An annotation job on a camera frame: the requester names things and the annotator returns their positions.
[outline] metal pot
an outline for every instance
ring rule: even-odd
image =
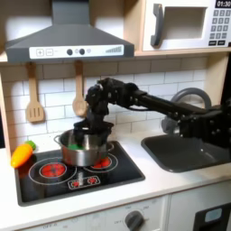
[[[114,149],[114,145],[111,145],[110,149],[107,149],[107,144],[98,146],[99,139],[97,135],[86,134],[84,135],[83,149],[71,150],[68,148],[72,144],[77,144],[73,134],[73,130],[56,135],[54,141],[61,147],[63,161],[69,165],[87,167],[92,166],[100,162],[101,159],[107,157],[107,154]]]

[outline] microwave door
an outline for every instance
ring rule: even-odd
[[[209,47],[214,0],[146,1],[144,51]]]

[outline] toy carrot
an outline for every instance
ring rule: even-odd
[[[11,166],[18,168],[25,164],[32,156],[32,151],[36,149],[36,145],[33,141],[27,141],[16,148],[12,155]]]

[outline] gray sink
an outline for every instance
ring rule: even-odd
[[[192,171],[231,162],[228,149],[176,134],[145,138],[142,147],[166,171]]]

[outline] pot handle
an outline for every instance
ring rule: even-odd
[[[107,150],[107,152],[111,152],[111,151],[113,151],[114,150],[114,145],[112,144],[112,143],[108,143],[108,144],[111,144],[111,147]]]
[[[57,143],[58,145],[61,145],[61,143],[60,143],[60,141],[59,140],[57,140],[58,138],[60,138],[60,135],[58,134],[58,135],[56,135],[56,136],[54,136],[54,142],[55,143]]]

